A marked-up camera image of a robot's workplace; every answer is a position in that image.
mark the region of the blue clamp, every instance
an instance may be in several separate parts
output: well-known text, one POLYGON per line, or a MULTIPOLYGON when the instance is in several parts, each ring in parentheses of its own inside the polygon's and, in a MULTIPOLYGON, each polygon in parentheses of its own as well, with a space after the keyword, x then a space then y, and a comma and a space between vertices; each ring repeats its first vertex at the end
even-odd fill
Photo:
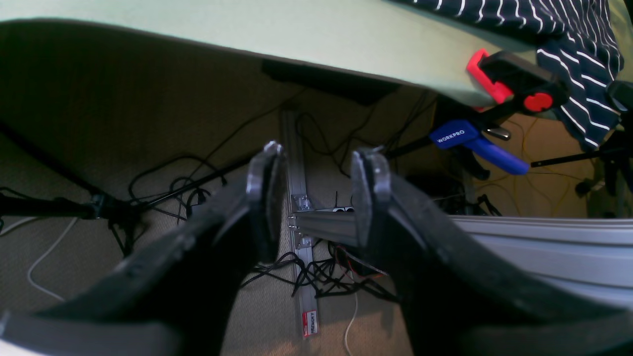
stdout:
POLYGON ((488 162, 514 175, 524 175, 530 166, 505 149, 490 142, 468 120, 451 120, 429 134, 440 149, 462 145, 488 162))

